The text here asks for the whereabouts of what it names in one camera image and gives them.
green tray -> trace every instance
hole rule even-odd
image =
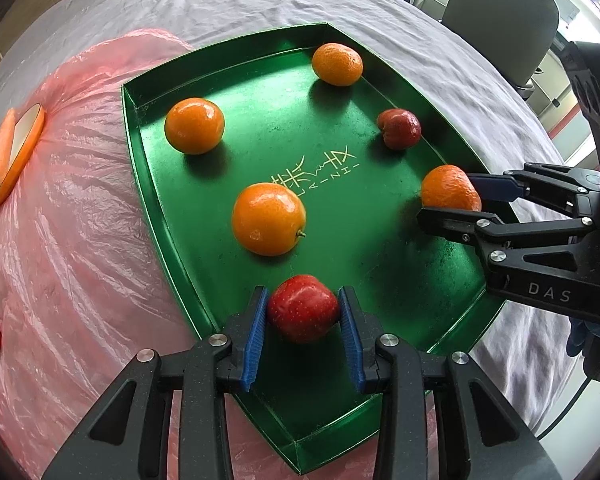
[[[363,78],[350,88],[317,80],[311,56],[335,41],[355,49]],[[222,143],[185,156],[164,137],[167,111],[203,96],[224,112]],[[415,215],[429,170],[445,162],[485,171],[440,113],[396,71],[327,23],[267,30],[185,54],[122,88],[140,198],[158,257],[201,338],[241,311],[255,285],[274,290],[313,274],[336,291],[353,285],[362,308],[417,348],[467,351],[502,302],[484,291],[471,248],[424,235]],[[412,110],[424,139],[387,150],[376,116]],[[232,235],[238,193],[281,182],[307,211],[306,238],[277,258],[251,254]],[[516,221],[509,205],[493,210]],[[337,326],[308,346],[267,329],[256,383],[237,400],[299,473],[357,446],[379,427],[379,397],[359,396]]]

printed logo on tray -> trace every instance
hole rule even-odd
[[[305,162],[305,156],[303,155],[300,162],[298,162],[292,170],[286,168],[285,173],[271,175],[271,181],[274,184],[282,184],[294,191],[296,195],[301,196],[304,195],[307,190],[317,189],[321,184],[325,184],[335,178],[349,174],[354,168],[359,166],[357,163],[352,164],[355,160],[350,161],[345,166],[347,159],[357,158],[355,155],[349,153],[347,146],[344,147],[343,152],[324,152],[324,156],[326,161],[318,164],[313,173],[302,168]]]

metal screw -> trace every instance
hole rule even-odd
[[[382,334],[380,336],[380,342],[384,346],[396,346],[400,342],[400,340],[397,336],[393,334]]]
[[[469,356],[464,352],[453,352],[451,354],[451,359],[459,365],[465,365],[469,362]]]
[[[503,262],[507,259],[507,255],[504,253],[504,251],[493,251],[489,257],[494,262]]]
[[[209,344],[211,346],[222,346],[226,345],[226,342],[229,341],[229,338],[224,334],[213,334],[209,337]]]
[[[150,348],[145,348],[136,354],[136,359],[138,359],[138,361],[140,361],[141,363],[148,363],[154,357],[155,352]]]

blue gripper pad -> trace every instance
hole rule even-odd
[[[338,291],[338,303],[340,304],[340,331],[342,332],[342,342],[347,356],[349,377],[356,387],[356,391],[362,393],[365,386],[362,344],[344,287]]]
[[[525,196],[525,186],[510,175],[469,173],[467,176],[483,200],[513,202]]]
[[[244,346],[244,361],[242,364],[242,376],[240,385],[245,392],[249,391],[251,384],[256,380],[260,354],[264,343],[264,327],[267,317],[267,303],[269,302],[269,291],[264,288],[256,305],[253,315],[253,323]]]

cable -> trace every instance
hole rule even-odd
[[[584,381],[582,382],[582,384],[578,388],[578,391],[574,394],[573,397],[571,397],[571,400],[565,406],[565,408],[562,410],[562,412],[560,413],[560,415],[558,415],[555,418],[555,420],[549,425],[549,427],[546,430],[544,430],[542,433],[540,433],[540,435],[538,435],[538,437],[537,437],[538,440],[542,440],[544,437],[546,437],[551,432],[551,430],[553,428],[555,428],[560,423],[561,420],[564,419],[565,415],[567,413],[569,413],[569,410],[573,407],[573,405],[576,403],[576,401],[578,400],[578,398],[582,395],[583,391],[589,385],[590,382],[591,382],[591,378],[590,377],[587,377],[586,379],[584,379]]]
[[[549,425],[549,427],[546,430],[544,430],[542,433],[540,433],[540,435],[538,435],[538,437],[537,437],[538,440],[542,440],[544,437],[546,437],[550,433],[550,431],[553,428],[555,428],[560,423],[561,420],[564,419],[564,416],[567,413],[569,413],[569,410],[573,407],[573,405],[576,403],[576,400],[578,400],[578,398],[582,395],[584,389],[589,385],[590,382],[591,382],[590,377],[587,377],[586,379],[584,379],[584,381],[582,381],[582,384],[578,388],[578,391],[575,393],[575,395],[573,397],[571,397],[571,400],[569,401],[567,406],[562,410],[560,415],[558,415],[555,418],[555,420]]]

